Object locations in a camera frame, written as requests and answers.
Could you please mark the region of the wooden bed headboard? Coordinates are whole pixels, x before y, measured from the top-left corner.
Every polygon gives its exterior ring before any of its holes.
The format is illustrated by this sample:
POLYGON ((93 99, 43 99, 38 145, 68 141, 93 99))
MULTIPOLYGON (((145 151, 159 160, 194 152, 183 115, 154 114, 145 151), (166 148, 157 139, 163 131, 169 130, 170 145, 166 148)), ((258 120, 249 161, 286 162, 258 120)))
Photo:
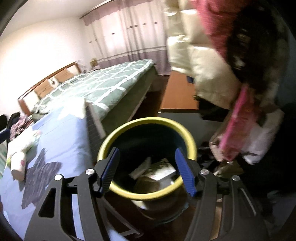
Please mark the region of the wooden bed headboard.
POLYGON ((35 103, 37 103, 40 99, 54 90, 60 83, 65 82, 67 79, 74 77, 79 73, 82 72, 78 63, 73 62, 55 71, 54 73, 50 74, 49 76, 45 77, 44 79, 33 85, 18 98, 18 104, 22 112, 26 115, 31 115, 35 103), (34 98, 34 102, 32 103, 33 106, 28 107, 27 103, 25 102, 25 98, 31 92, 35 94, 36 98, 34 98))

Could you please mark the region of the white paper cup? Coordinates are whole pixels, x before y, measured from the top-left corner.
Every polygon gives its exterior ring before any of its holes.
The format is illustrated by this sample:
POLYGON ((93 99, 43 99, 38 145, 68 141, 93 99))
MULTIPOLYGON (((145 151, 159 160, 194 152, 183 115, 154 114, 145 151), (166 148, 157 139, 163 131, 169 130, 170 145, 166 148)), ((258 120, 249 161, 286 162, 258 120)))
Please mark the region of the white paper cup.
POLYGON ((25 179, 26 154, 24 152, 15 152, 11 156, 11 175, 13 179, 23 181, 25 179))

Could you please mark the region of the wooden desk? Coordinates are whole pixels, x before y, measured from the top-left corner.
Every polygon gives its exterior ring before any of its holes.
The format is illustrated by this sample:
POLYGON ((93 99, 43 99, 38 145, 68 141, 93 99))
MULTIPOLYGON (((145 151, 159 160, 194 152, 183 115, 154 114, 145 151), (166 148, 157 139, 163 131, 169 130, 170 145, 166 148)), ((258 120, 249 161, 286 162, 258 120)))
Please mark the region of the wooden desk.
POLYGON ((195 85, 187 76, 172 71, 166 85, 159 113, 197 113, 199 102, 194 99, 195 85))

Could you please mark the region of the green plaid bed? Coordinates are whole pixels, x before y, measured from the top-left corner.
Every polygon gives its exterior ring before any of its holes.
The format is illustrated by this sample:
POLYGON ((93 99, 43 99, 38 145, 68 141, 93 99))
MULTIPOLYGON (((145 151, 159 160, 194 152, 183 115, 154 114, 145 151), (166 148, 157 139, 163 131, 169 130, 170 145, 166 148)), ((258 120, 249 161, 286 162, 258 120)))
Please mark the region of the green plaid bed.
POLYGON ((154 62, 144 59, 75 75, 34 105, 33 120, 82 98, 110 134, 132 119, 157 74, 154 62))

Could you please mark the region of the pile of dark clothes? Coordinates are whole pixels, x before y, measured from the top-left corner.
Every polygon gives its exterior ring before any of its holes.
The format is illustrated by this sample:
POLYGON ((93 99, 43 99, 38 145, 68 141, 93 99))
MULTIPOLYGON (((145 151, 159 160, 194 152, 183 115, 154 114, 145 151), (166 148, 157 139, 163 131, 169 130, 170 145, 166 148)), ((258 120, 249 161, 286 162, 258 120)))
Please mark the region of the pile of dark clothes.
POLYGON ((1 115, 1 143, 6 141, 8 144, 19 136, 33 120, 20 112, 14 113, 8 118, 5 114, 1 115))

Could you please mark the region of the pink floral garment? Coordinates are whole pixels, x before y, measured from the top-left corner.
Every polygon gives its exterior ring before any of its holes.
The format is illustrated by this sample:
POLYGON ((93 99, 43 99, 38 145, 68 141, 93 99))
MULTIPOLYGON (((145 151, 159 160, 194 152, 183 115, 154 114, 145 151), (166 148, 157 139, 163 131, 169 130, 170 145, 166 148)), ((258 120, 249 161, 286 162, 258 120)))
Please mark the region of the pink floral garment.
POLYGON ((265 82, 252 77, 260 23, 257 1, 195 1, 198 43, 190 61, 203 116, 223 123, 209 147, 219 162, 233 161, 257 121, 255 95, 265 82))

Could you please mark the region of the cream puffer jacket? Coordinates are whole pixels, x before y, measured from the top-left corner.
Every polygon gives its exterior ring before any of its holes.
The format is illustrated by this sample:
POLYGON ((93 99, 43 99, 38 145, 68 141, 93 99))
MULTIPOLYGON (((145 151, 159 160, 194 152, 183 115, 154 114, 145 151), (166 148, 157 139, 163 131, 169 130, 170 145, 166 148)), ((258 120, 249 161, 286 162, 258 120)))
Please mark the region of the cream puffer jacket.
POLYGON ((240 83, 205 34, 191 1, 163 1, 168 60, 173 71, 194 78, 196 94, 230 109, 240 83))

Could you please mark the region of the pink striped curtain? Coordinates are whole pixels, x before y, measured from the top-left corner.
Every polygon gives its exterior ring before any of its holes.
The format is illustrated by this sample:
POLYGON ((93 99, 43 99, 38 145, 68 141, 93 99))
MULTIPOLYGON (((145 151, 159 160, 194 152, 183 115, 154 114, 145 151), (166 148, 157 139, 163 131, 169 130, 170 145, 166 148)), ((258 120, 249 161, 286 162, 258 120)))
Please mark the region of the pink striped curtain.
POLYGON ((170 74, 161 1, 106 1, 81 19, 98 67, 151 59, 159 75, 170 74))

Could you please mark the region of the white striped plastic bag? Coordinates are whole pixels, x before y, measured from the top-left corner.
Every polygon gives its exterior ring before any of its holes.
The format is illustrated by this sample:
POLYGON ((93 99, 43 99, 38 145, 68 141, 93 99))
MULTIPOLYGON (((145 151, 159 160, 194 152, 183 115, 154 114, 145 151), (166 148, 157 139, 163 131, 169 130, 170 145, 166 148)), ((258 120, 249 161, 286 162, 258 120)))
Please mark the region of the white striped plastic bag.
POLYGON ((40 130, 28 130, 22 132, 19 136, 10 141, 6 156, 6 166, 11 167, 11 158, 13 154, 17 152, 26 153, 32 147, 35 147, 39 143, 41 135, 42 132, 40 130))

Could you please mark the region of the yellow rimmed blue trash bin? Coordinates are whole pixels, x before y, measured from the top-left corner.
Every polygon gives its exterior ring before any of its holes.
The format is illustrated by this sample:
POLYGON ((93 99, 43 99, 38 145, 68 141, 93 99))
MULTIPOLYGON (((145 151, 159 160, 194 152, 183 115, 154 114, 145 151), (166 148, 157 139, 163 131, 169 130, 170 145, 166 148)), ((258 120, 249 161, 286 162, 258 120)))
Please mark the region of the yellow rimmed blue trash bin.
POLYGON ((188 207, 175 153, 196 160, 197 147, 183 125, 168 118, 139 118, 111 132, 97 159, 105 159, 112 148, 119 149, 120 160, 110 191, 153 222, 169 222, 188 207))

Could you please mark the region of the blue star patterned sheet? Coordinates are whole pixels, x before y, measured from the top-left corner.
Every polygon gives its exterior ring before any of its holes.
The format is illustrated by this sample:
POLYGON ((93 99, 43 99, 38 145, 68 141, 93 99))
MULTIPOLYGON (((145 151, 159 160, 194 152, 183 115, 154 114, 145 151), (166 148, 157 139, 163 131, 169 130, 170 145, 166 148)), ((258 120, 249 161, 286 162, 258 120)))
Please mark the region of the blue star patterned sheet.
POLYGON ((26 152, 25 179, 13 179, 6 168, 1 179, 1 240, 25 240, 34 211, 49 183, 58 174, 65 178, 80 175, 97 163, 97 149, 90 139, 105 137, 99 118, 84 102, 57 109, 28 130, 40 130, 39 143, 26 152))

